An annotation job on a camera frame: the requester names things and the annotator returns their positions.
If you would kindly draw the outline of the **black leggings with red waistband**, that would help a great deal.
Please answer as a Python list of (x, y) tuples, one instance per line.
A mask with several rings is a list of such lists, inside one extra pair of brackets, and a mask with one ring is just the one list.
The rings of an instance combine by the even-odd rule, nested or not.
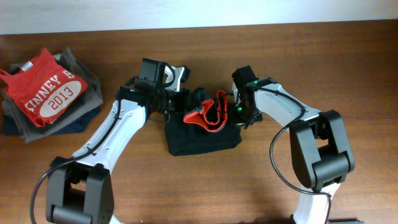
[(204, 88), (191, 90), (187, 113), (169, 113), (165, 124), (168, 151), (173, 156), (191, 156), (233, 149), (241, 141), (241, 129), (228, 121), (228, 95), (218, 90), (211, 97)]

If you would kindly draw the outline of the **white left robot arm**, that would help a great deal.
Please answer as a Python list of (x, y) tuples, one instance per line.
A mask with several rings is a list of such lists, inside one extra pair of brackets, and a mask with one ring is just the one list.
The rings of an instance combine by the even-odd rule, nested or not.
[(142, 68), (118, 88), (106, 119), (70, 158), (50, 165), (45, 216), (50, 223), (119, 223), (114, 214), (112, 171), (130, 139), (151, 113), (175, 109), (186, 66)]

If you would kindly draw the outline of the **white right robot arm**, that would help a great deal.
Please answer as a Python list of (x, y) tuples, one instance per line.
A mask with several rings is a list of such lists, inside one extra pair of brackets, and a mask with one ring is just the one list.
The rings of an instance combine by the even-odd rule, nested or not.
[[(272, 78), (235, 78), (233, 93), (239, 112), (254, 111), (247, 124), (267, 114), (282, 126), (271, 141), (269, 158), (279, 178), (300, 194), (292, 223), (329, 223), (333, 196), (355, 168), (342, 116), (335, 110), (307, 106)], [(274, 160), (276, 141), (285, 131), (289, 133), (292, 167), (300, 187), (281, 174)]]

